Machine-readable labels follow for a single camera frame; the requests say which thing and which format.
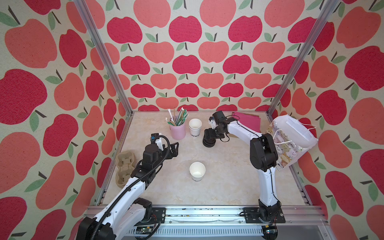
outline green leaf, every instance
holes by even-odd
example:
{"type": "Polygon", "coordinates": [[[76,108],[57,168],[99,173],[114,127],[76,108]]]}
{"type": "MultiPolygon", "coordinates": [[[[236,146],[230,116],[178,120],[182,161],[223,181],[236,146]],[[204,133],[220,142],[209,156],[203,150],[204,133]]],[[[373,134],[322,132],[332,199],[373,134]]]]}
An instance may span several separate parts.
{"type": "Polygon", "coordinates": [[[36,180],[32,182],[29,186],[27,186],[24,192],[31,192],[33,190],[36,190],[39,187],[41,187],[44,184],[44,182],[45,182],[45,179],[36,180]]]}
{"type": "Polygon", "coordinates": [[[87,114],[85,112],[82,112],[82,113],[79,113],[77,115],[78,118],[86,118],[87,117],[87,114]]]}
{"type": "Polygon", "coordinates": [[[179,9],[183,5],[183,0],[177,0],[173,5],[173,10],[179,9]]]}
{"type": "Polygon", "coordinates": [[[107,4],[105,5],[105,10],[110,11],[113,9],[114,6],[115,6],[114,0],[108,0],[107,4]]]}
{"type": "Polygon", "coordinates": [[[315,164],[320,169],[327,169],[321,162],[315,162],[315,164]]]}
{"type": "Polygon", "coordinates": [[[158,69],[158,68],[153,68],[153,70],[155,70],[155,72],[157,72],[158,74],[162,74],[162,73],[161,73],[161,70],[158,69]]]}
{"type": "Polygon", "coordinates": [[[244,9],[244,8],[246,8],[246,7],[249,5],[250,2],[251,2],[251,0],[244,0],[244,1],[240,4],[239,9],[244,9]]]}
{"type": "Polygon", "coordinates": [[[321,130],[324,128],[324,124],[325,124],[324,118],[321,117],[321,118],[320,118],[320,121],[319,121],[319,125],[320,125],[320,129],[321,129],[321,130]]]}
{"type": "Polygon", "coordinates": [[[282,78],[282,77],[283,77],[283,74],[281,74],[281,75],[277,75],[277,77],[273,78],[272,81],[274,81],[274,80],[279,80],[279,79],[282,78]]]}
{"type": "Polygon", "coordinates": [[[212,36],[212,34],[210,34],[210,33],[205,33],[205,36],[207,37],[207,39],[208,39],[209,41],[211,41],[211,42],[214,41],[214,37],[212,36]]]}
{"type": "Polygon", "coordinates": [[[356,100],[358,95],[359,95],[359,86],[357,84],[353,84],[351,87],[351,96],[353,100],[356,100]]]}
{"type": "Polygon", "coordinates": [[[359,144],[352,142],[352,141],[347,141],[344,144],[345,144],[345,146],[347,146],[350,149],[361,149],[359,144]]]}
{"type": "Polygon", "coordinates": [[[336,199],[334,197],[332,197],[331,198],[331,208],[333,211],[335,211],[336,207],[337,207],[336,199]]]}
{"type": "Polygon", "coordinates": [[[45,80],[47,80],[48,82],[53,83],[53,84],[60,84],[61,83],[60,78],[58,78],[56,76],[49,76],[45,80]]]}
{"type": "Polygon", "coordinates": [[[346,59],[345,56],[338,56],[338,57],[335,57],[334,60],[332,61],[332,63],[336,64],[336,63],[340,63],[342,61],[344,61],[346,59]]]}
{"type": "Polygon", "coordinates": [[[39,126],[39,116],[36,112],[33,112],[29,117],[29,126],[31,126],[32,132],[36,131],[39,126]]]}
{"type": "Polygon", "coordinates": [[[65,202],[65,205],[68,205],[68,204],[70,204],[71,202],[73,202],[73,201],[76,199],[76,197],[77,197],[77,194],[73,194],[72,196],[70,196],[70,197],[68,198],[68,200],[65,202]]]}
{"type": "Polygon", "coordinates": [[[323,0],[315,0],[313,3],[311,3],[311,5],[308,6],[308,8],[306,10],[312,10],[314,9],[315,7],[317,7],[318,5],[321,4],[323,0]]]}
{"type": "Polygon", "coordinates": [[[211,73],[211,69],[207,68],[207,67],[203,67],[204,71],[207,72],[207,73],[211,73]]]}
{"type": "Polygon", "coordinates": [[[127,49],[128,49],[128,43],[124,43],[123,45],[121,45],[120,52],[124,52],[127,49]]]}
{"type": "Polygon", "coordinates": [[[92,175],[95,174],[95,170],[96,170],[96,164],[92,164],[92,175]]]}
{"type": "Polygon", "coordinates": [[[83,72],[84,72],[83,65],[80,63],[80,64],[79,64],[79,73],[80,73],[80,77],[83,75],[83,72]]]}
{"type": "Polygon", "coordinates": [[[55,29],[56,20],[55,20],[55,17],[53,16],[53,12],[50,12],[48,14],[48,23],[49,23],[49,28],[51,28],[51,30],[55,29]]]}
{"type": "Polygon", "coordinates": [[[147,38],[152,41],[152,42],[156,42],[156,38],[152,35],[152,34],[149,34],[149,33],[146,33],[145,34],[147,36],[147,38]]]}
{"type": "Polygon", "coordinates": [[[371,199],[373,201],[375,201],[377,199],[377,196],[379,195],[379,191],[377,189],[377,186],[376,184],[374,183],[371,183],[369,186],[368,186],[368,193],[369,193],[369,196],[371,197],[371,199]]]}
{"type": "Polygon", "coordinates": [[[240,46],[241,46],[241,42],[240,42],[240,43],[236,43],[236,44],[231,48],[231,50],[236,50],[236,49],[238,49],[240,46]]]}
{"type": "Polygon", "coordinates": [[[228,79],[231,79],[231,78],[233,78],[233,76],[234,76],[234,75],[235,75],[234,73],[232,73],[232,74],[229,74],[229,75],[228,75],[228,77],[226,77],[226,78],[225,78],[225,80],[228,80],[228,79]]]}
{"type": "Polygon", "coordinates": [[[73,145],[70,144],[70,145],[68,146],[68,157],[71,158],[72,155],[73,155],[73,145]]]}
{"type": "Polygon", "coordinates": [[[338,11],[339,17],[341,18],[343,17],[344,9],[345,9],[345,3],[341,2],[339,6],[339,11],[338,11]]]}
{"type": "Polygon", "coordinates": [[[378,3],[376,3],[376,4],[371,8],[371,11],[372,11],[372,12],[379,11],[379,10],[382,9],[383,7],[384,7],[384,0],[381,0],[381,1],[379,1],[378,3]]]}
{"type": "Polygon", "coordinates": [[[307,96],[308,97],[314,97],[314,96],[316,96],[317,94],[315,93],[315,92],[309,92],[308,94],[307,94],[307,96]]]}
{"type": "Polygon", "coordinates": [[[300,43],[296,43],[296,44],[290,46],[290,47],[287,49],[287,52],[292,51],[292,50],[295,50],[299,45],[300,45],[300,43]]]}
{"type": "Polygon", "coordinates": [[[267,42],[272,42],[272,36],[269,33],[264,33],[264,38],[267,42]]]}
{"type": "Polygon", "coordinates": [[[185,46],[185,43],[180,43],[177,48],[176,48],[176,51],[180,51],[181,49],[183,49],[185,46]]]}
{"type": "Polygon", "coordinates": [[[312,60],[314,60],[315,57],[316,57],[316,49],[313,48],[313,49],[312,49],[312,52],[311,52],[311,58],[312,58],[312,60]]]}
{"type": "Polygon", "coordinates": [[[0,12],[0,22],[4,23],[7,26],[18,26],[19,24],[10,16],[5,13],[0,12]]]}
{"type": "Polygon", "coordinates": [[[90,41],[90,40],[86,40],[85,43],[90,46],[91,48],[94,48],[95,45],[93,45],[93,43],[90,41]]]}

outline pink container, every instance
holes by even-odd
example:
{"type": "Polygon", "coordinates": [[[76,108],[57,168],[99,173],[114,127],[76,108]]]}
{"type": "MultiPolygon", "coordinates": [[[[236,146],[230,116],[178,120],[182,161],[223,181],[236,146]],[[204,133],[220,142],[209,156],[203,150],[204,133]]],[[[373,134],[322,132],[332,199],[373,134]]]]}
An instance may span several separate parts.
{"type": "Polygon", "coordinates": [[[173,139],[181,140],[185,137],[185,122],[180,126],[169,125],[169,129],[173,139]]]}

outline apple stem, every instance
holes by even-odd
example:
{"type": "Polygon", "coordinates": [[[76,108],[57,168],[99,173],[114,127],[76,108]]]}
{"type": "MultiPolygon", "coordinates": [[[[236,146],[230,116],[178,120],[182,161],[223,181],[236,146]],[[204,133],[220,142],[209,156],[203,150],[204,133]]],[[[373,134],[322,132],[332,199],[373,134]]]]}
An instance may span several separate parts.
{"type": "Polygon", "coordinates": [[[370,180],[370,181],[364,181],[364,182],[360,182],[362,185],[366,185],[366,184],[368,184],[368,183],[372,183],[373,181],[372,180],[370,180]]]}
{"type": "Polygon", "coordinates": [[[35,110],[35,112],[40,115],[40,117],[42,118],[46,118],[47,116],[45,116],[44,114],[42,114],[41,112],[39,112],[38,110],[35,110]]]}
{"type": "Polygon", "coordinates": [[[57,69],[56,69],[56,74],[57,74],[57,76],[59,76],[60,80],[63,81],[63,79],[61,78],[59,71],[57,71],[57,69]]]}
{"type": "Polygon", "coordinates": [[[373,7],[373,5],[375,5],[377,0],[374,0],[373,3],[371,4],[371,6],[369,7],[368,11],[371,10],[371,8],[373,7]]]}
{"type": "Polygon", "coordinates": [[[335,52],[335,54],[333,55],[333,58],[331,59],[331,61],[333,61],[333,59],[336,57],[337,55],[337,51],[335,52]]]}
{"type": "Polygon", "coordinates": [[[313,50],[313,48],[310,50],[310,52],[307,55],[311,54],[312,50],[313,50]]]}
{"type": "Polygon", "coordinates": [[[9,5],[8,5],[8,11],[9,11],[9,13],[11,13],[11,15],[15,19],[15,21],[20,25],[19,20],[17,19],[16,15],[13,13],[13,11],[9,5]]]}
{"type": "Polygon", "coordinates": [[[350,139],[350,138],[351,138],[351,135],[349,134],[349,135],[343,140],[343,142],[347,141],[347,140],[350,139]]]}
{"type": "Polygon", "coordinates": [[[336,12],[336,10],[339,8],[340,4],[341,4],[341,2],[339,2],[339,5],[337,5],[337,7],[336,7],[336,9],[333,11],[333,13],[336,12]]]}
{"type": "Polygon", "coordinates": [[[42,174],[41,172],[39,172],[39,177],[42,177],[42,178],[44,178],[44,179],[47,179],[47,177],[44,176],[44,174],[42,174]]]}
{"type": "Polygon", "coordinates": [[[58,20],[58,18],[56,17],[56,15],[55,15],[55,13],[52,11],[52,14],[53,14],[53,16],[55,17],[55,19],[56,19],[56,21],[59,23],[59,24],[61,24],[61,22],[58,20]]]}
{"type": "Polygon", "coordinates": [[[320,4],[320,7],[319,7],[319,9],[321,10],[321,8],[323,7],[323,3],[324,3],[324,0],[321,2],[321,4],[320,4]]]}
{"type": "Polygon", "coordinates": [[[116,8],[119,9],[119,5],[118,5],[118,3],[116,2],[116,0],[114,0],[114,1],[115,1],[116,8]]]}
{"type": "Polygon", "coordinates": [[[352,83],[351,85],[349,85],[346,89],[344,90],[348,90],[350,87],[352,87],[352,85],[355,84],[355,83],[352,83]]]}

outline gift bag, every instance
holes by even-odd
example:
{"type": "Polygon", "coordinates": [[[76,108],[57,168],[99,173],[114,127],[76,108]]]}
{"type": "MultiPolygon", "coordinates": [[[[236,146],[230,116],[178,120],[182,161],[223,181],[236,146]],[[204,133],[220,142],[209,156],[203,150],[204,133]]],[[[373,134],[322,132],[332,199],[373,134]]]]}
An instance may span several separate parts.
{"type": "Polygon", "coordinates": [[[297,162],[318,141],[301,122],[288,115],[276,117],[267,128],[267,133],[273,136],[276,146],[278,170],[297,162]]]}

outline black mounting plate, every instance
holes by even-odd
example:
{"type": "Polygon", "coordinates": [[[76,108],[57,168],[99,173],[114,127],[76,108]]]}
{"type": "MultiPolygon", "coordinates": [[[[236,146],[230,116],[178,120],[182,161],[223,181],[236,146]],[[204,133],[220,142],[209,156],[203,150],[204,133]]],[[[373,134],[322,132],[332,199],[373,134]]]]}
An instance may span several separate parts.
{"type": "MultiPolygon", "coordinates": [[[[258,209],[259,209],[258,207],[245,207],[245,208],[243,208],[243,211],[244,212],[254,212],[255,214],[257,214],[258,209]]],[[[259,219],[259,217],[252,217],[249,215],[249,216],[245,216],[244,218],[245,218],[246,223],[264,223],[259,219]]],[[[276,223],[285,223],[285,217],[284,217],[283,211],[281,209],[277,213],[276,223]]]]}
{"type": "Polygon", "coordinates": [[[161,223],[165,222],[165,219],[166,219],[166,208],[165,207],[153,207],[152,208],[152,214],[155,215],[156,219],[160,220],[161,223]]]}

